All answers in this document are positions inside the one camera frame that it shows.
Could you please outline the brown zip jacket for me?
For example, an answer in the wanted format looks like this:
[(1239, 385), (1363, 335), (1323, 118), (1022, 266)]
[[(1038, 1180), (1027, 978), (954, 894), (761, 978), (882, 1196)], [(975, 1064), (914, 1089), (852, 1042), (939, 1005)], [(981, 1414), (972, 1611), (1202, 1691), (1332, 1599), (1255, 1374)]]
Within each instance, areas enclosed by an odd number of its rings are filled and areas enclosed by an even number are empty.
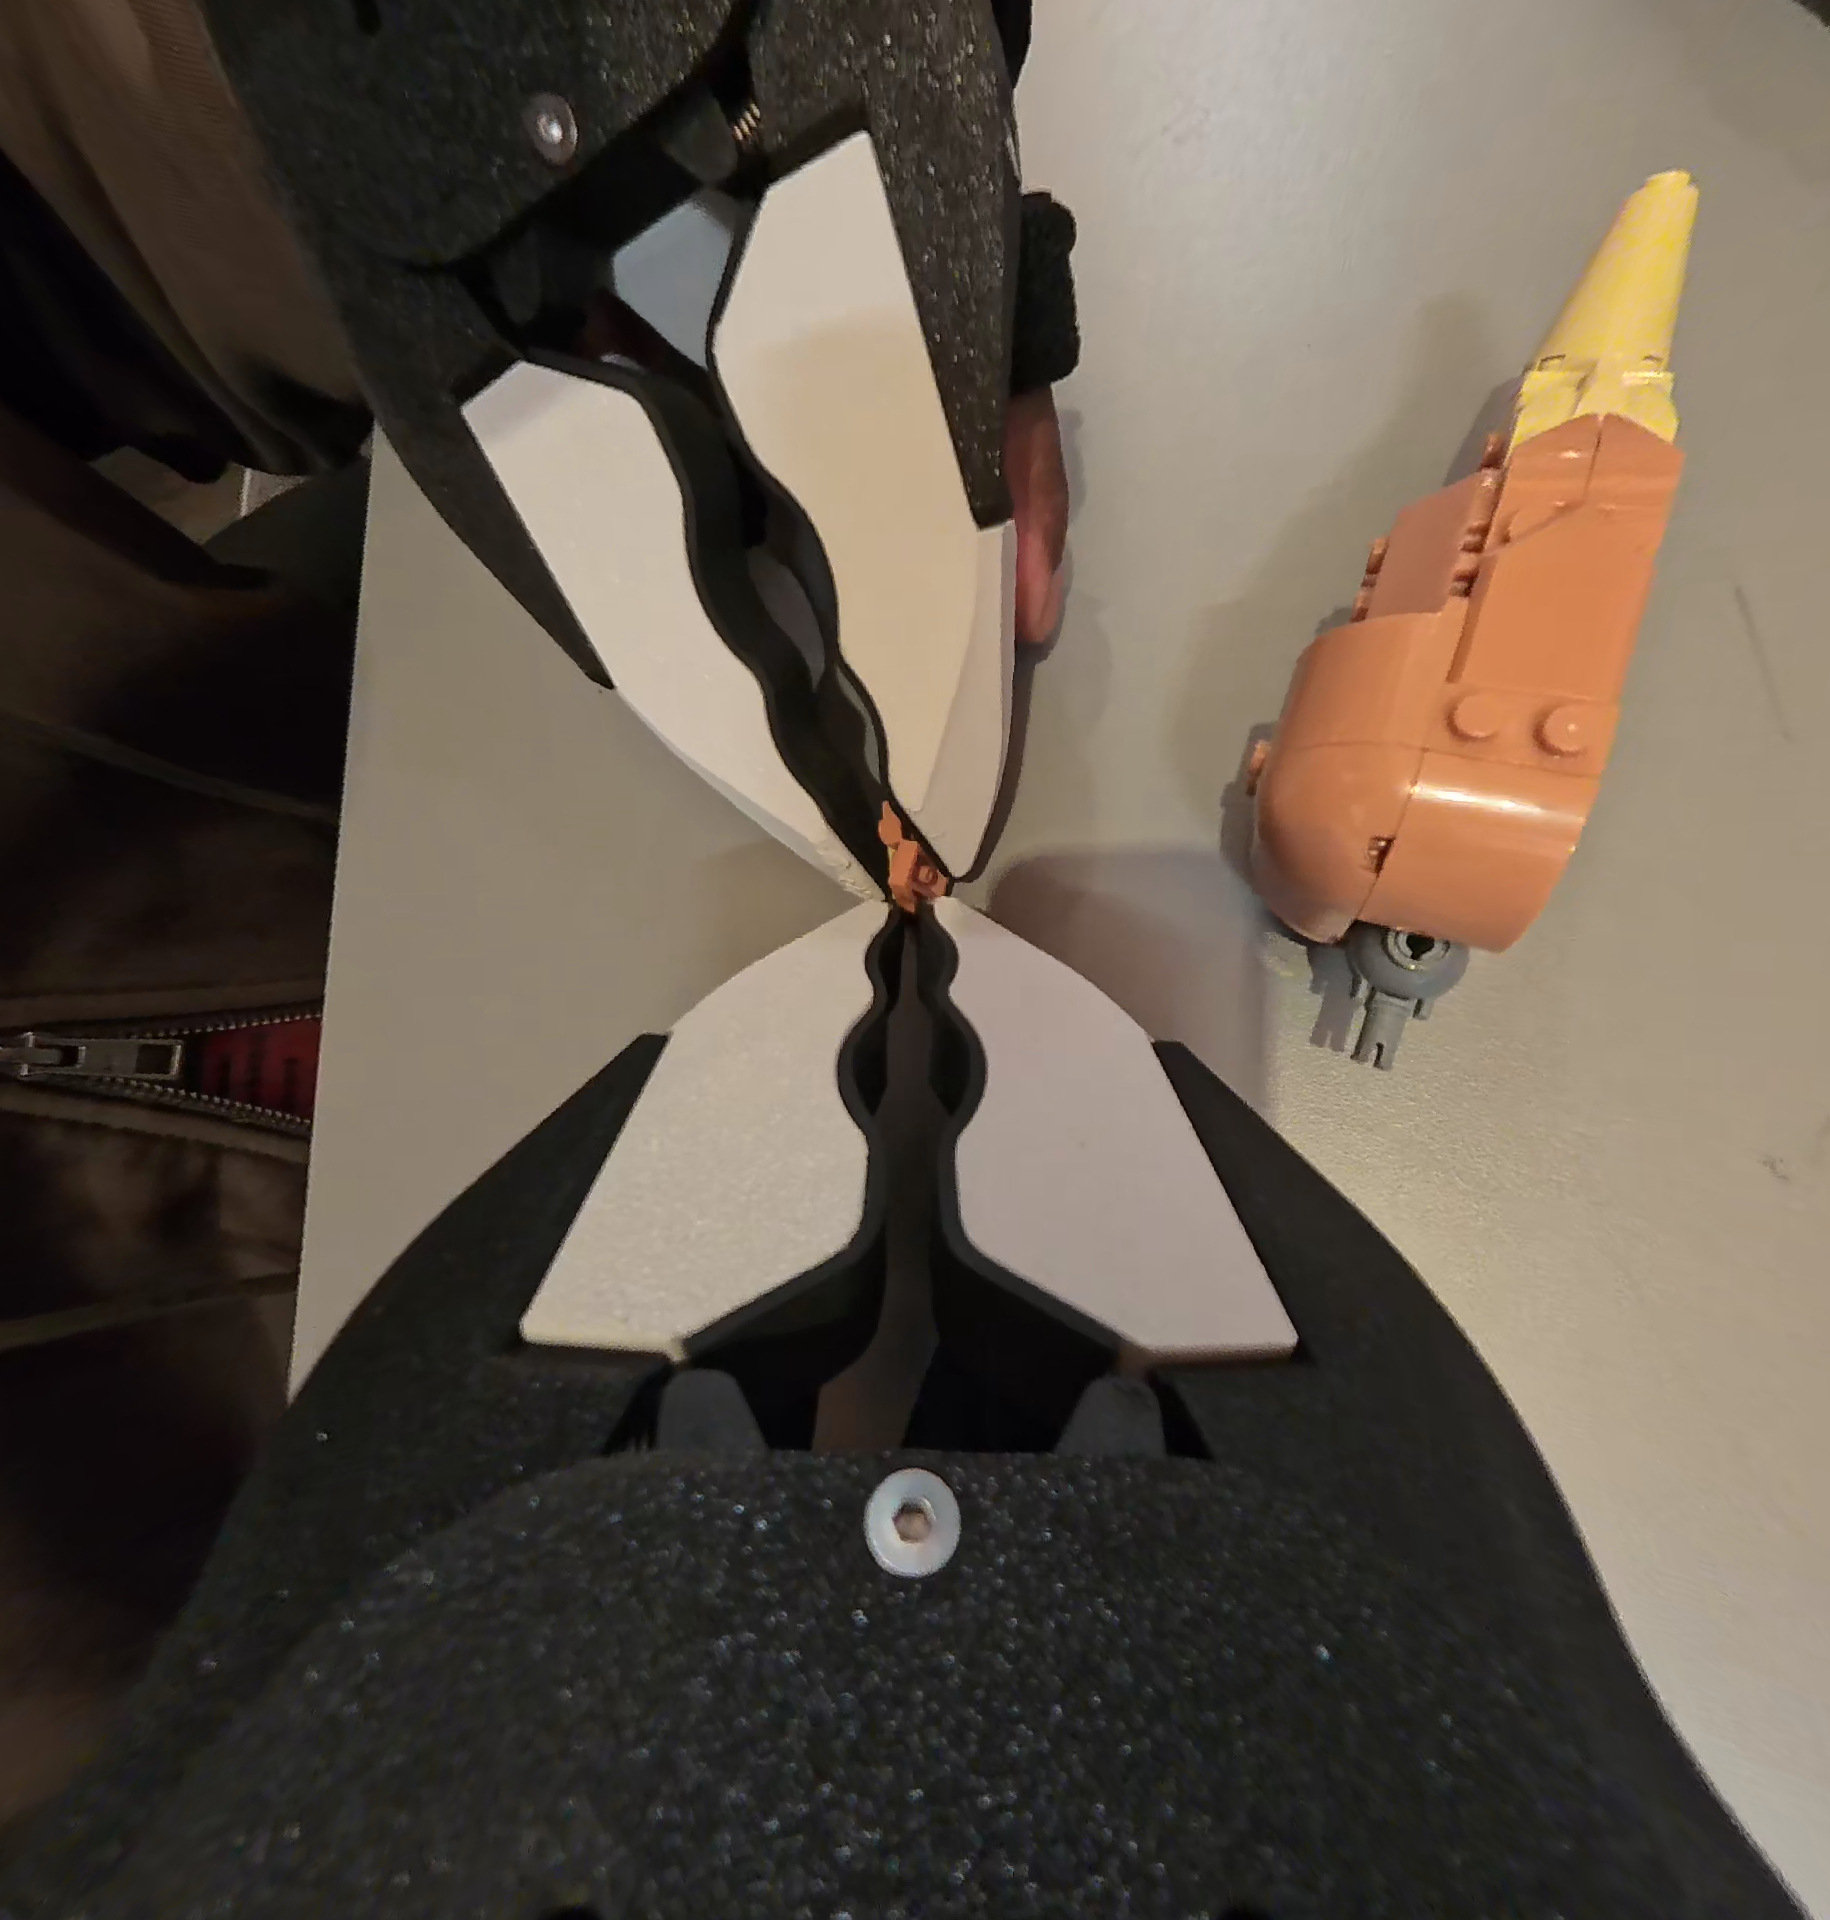
[(108, 469), (373, 431), (201, 4), (0, 4), (0, 1859), (286, 1407), (346, 591)]

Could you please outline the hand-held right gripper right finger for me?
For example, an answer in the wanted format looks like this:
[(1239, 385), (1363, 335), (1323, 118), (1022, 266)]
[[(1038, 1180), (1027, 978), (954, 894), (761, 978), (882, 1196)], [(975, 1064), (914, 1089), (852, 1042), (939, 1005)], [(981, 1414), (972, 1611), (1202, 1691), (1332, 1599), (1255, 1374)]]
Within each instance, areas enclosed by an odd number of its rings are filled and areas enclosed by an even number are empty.
[(932, 910), (979, 1089), (953, 1147), (966, 1247), (1165, 1363), (1282, 1359), (1299, 1333), (1151, 1036), (977, 907)]

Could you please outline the small orange tan brick piece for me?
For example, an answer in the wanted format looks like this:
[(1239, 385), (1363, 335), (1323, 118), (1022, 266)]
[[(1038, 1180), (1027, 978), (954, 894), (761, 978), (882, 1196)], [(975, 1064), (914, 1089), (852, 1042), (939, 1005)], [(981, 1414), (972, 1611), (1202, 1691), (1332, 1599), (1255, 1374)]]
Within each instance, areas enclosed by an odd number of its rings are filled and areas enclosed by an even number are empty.
[(950, 875), (892, 799), (882, 802), (878, 837), (886, 851), (886, 890), (902, 914), (916, 916), (925, 906), (950, 894)]

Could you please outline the grey desk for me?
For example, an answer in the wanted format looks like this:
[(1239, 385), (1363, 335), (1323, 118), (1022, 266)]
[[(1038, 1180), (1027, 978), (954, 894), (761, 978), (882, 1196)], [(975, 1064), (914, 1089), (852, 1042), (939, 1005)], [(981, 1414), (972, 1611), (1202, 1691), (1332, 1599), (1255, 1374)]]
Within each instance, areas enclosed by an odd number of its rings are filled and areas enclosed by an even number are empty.
[[(972, 896), (1377, 1223), (1830, 1915), (1830, 31), (1796, 4), (1037, 4), (1069, 605)], [(1686, 465), (1575, 864), (1397, 1065), (1239, 877), (1250, 735), (1622, 199), (1701, 184)]]

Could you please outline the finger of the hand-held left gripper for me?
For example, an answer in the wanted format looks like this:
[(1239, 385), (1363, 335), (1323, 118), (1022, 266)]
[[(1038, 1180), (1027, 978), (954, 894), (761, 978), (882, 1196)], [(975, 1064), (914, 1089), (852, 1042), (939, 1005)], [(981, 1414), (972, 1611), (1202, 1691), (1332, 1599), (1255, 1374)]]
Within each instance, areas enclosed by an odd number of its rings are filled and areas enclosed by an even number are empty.
[(526, 538), (621, 697), (679, 759), (858, 899), (844, 844), (779, 738), (806, 674), (735, 556), (737, 479), (679, 388), (516, 362), (464, 404)]
[(870, 134), (765, 192), (711, 365), (820, 543), (886, 786), (963, 879), (991, 837), (1013, 735), (1019, 536), (970, 506)]

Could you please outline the person's left hand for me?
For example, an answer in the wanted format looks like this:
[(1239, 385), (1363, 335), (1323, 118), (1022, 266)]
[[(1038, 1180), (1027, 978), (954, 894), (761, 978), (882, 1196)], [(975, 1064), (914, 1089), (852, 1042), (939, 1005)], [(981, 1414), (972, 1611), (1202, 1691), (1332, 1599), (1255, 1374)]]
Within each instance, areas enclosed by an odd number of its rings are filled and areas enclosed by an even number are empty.
[(1064, 431), (1050, 388), (1015, 396), (1004, 415), (1003, 471), (1015, 526), (1015, 632), (1046, 645), (1069, 595), (1067, 553), (1073, 484)]

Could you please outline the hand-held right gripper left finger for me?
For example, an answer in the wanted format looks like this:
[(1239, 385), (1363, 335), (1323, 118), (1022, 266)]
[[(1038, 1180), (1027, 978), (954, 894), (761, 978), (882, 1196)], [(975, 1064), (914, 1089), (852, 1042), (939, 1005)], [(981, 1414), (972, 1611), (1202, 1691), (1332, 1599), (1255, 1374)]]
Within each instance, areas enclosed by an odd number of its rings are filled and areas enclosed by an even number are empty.
[(863, 903), (737, 971), (670, 1030), (521, 1321), (535, 1346), (689, 1355), (847, 1251), (870, 1144), (838, 1062), (878, 1007)]

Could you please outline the orange and tan brick model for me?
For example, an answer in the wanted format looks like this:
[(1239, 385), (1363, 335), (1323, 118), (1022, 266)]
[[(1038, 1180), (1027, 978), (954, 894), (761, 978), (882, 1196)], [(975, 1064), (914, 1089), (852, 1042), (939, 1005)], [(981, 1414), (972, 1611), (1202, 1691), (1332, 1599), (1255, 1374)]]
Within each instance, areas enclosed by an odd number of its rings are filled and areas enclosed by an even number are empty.
[(1353, 1055), (1378, 1070), (1472, 954), (1536, 923), (1601, 798), (1686, 465), (1672, 348), (1696, 211), (1681, 168), (1622, 201), (1507, 430), (1371, 548), (1247, 761), (1253, 883), (1340, 949)]

